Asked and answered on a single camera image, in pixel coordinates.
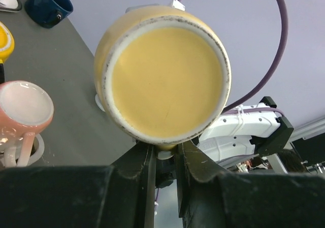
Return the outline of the pale yellow ceramic mug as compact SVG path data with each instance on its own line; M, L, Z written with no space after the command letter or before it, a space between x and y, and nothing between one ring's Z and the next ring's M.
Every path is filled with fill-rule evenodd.
M145 6L123 14L102 36L94 84L119 128L166 151L200 135L221 115L231 66L203 21L168 6Z

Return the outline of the white strawberry pattern tray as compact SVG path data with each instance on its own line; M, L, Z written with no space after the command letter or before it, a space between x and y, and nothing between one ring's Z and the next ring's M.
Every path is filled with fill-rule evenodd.
M4 12L19 12L22 9L20 0L0 0L1 11Z

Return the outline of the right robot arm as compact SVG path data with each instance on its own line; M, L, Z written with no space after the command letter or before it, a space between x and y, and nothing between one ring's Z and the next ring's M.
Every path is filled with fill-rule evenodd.
M256 156L279 152L293 131L274 100L265 96L258 104L239 105L219 116L195 143L214 162L230 168Z

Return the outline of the navy blue ceramic mug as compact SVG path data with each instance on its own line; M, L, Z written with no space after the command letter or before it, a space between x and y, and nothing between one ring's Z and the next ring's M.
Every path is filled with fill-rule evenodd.
M27 0L24 8L28 16L44 28L58 25L74 10L70 0Z

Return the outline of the light blue footed cup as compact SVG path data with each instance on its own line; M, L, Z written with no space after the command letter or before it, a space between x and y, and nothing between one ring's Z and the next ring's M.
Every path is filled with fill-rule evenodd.
M101 111L105 112L105 108L103 107L102 102L101 102L101 100L100 100L98 94L95 95L94 100L95 100L95 103L96 103L96 105L98 106L98 108L99 108Z

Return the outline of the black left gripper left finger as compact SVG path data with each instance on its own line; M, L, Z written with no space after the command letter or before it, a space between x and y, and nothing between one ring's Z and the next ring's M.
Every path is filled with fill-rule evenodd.
M1 171L1 227L153 227L154 148L137 144L109 166Z

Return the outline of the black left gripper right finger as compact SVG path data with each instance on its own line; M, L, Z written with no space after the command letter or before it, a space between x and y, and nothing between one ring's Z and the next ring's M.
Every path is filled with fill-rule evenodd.
M184 227L324 227L324 179L230 172L192 142L175 154Z

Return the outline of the pink ceramic mug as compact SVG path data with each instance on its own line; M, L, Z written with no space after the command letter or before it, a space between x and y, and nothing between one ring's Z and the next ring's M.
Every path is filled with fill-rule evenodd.
M1 84L1 152L6 168L28 165L34 139L53 114L53 101L41 87L21 80Z

